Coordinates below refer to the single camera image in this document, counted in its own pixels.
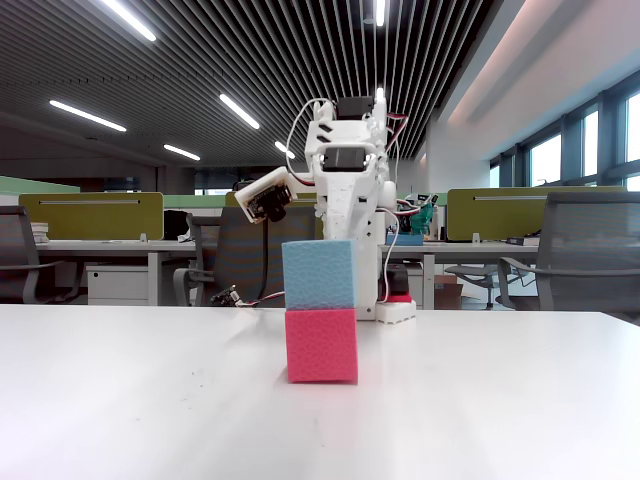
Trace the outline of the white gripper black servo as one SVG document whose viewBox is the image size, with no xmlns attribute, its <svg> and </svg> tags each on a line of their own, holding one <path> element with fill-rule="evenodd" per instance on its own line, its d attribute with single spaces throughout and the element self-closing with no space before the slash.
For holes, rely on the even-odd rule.
<svg viewBox="0 0 640 480">
<path fill-rule="evenodd" d="M 381 147 L 368 141 L 311 141 L 310 173 L 317 194 L 326 195 L 324 238 L 359 238 L 374 212 L 373 198 L 388 180 Z"/>
</svg>

